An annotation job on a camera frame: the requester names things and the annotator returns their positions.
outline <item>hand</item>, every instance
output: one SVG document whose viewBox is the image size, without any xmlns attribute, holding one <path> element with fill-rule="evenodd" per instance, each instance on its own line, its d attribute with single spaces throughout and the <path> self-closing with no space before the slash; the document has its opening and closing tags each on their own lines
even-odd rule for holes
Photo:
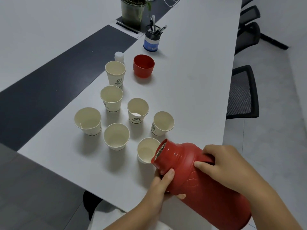
<svg viewBox="0 0 307 230">
<path fill-rule="evenodd" d="M 172 197 L 170 193 L 165 193 L 165 191 L 174 176 L 175 171 L 170 169 L 161 180 L 159 171 L 156 170 L 151 186 L 139 204 L 149 210 L 152 218 L 159 216 L 163 202 Z"/>
<path fill-rule="evenodd" d="M 196 161 L 194 166 L 229 189 L 246 196 L 255 185 L 266 183 L 233 146 L 206 145 L 203 153 L 212 154 L 215 165 Z"/>
</svg>

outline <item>thermos handle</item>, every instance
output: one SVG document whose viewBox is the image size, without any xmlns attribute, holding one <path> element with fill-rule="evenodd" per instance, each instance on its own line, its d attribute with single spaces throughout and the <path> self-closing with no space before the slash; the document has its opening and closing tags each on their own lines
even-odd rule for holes
<svg viewBox="0 0 307 230">
<path fill-rule="evenodd" d="M 211 154 L 201 154 L 197 161 L 202 161 L 210 165 L 215 165 L 215 157 Z"/>
</svg>

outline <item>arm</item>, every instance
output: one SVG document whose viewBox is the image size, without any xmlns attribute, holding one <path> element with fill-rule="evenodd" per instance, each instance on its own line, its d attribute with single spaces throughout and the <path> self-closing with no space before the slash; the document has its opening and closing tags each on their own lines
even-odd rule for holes
<svg viewBox="0 0 307 230">
<path fill-rule="evenodd" d="M 243 194 L 259 230 L 302 230 L 277 192 L 232 146 L 207 145 L 203 153 L 215 156 L 215 165 L 195 162 L 211 178 Z"/>
<path fill-rule="evenodd" d="M 174 175 L 175 171 L 170 169 L 161 180 L 159 171 L 156 170 L 151 186 L 139 205 L 120 217 L 117 221 L 104 230 L 148 229 L 151 224 L 159 219 L 163 202 L 171 197 L 171 194 L 165 193 L 165 191 L 173 180 Z"/>
</svg>

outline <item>pen holder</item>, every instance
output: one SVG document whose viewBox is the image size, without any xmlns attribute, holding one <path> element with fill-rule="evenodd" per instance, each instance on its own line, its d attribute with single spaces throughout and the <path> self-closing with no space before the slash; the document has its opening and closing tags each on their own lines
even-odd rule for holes
<svg viewBox="0 0 307 230">
<path fill-rule="evenodd" d="M 155 34 L 153 31 L 151 31 L 150 25 L 148 25 L 146 33 L 145 33 L 145 39 L 144 39 L 143 47 L 147 51 L 151 51 L 151 52 L 158 50 L 159 41 L 160 41 L 160 37 L 161 37 L 162 33 L 161 34 Z"/>
</svg>

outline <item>white bottle cap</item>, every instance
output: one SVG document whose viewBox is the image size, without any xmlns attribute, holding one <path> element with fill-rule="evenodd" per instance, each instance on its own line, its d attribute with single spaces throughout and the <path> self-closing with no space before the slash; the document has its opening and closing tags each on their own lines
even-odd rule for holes
<svg viewBox="0 0 307 230">
<path fill-rule="evenodd" d="M 122 52 L 120 52 L 120 51 L 117 51 L 115 53 L 114 58 L 115 58 L 116 61 L 119 61 L 121 63 L 124 62 L 124 54 Z"/>
</svg>

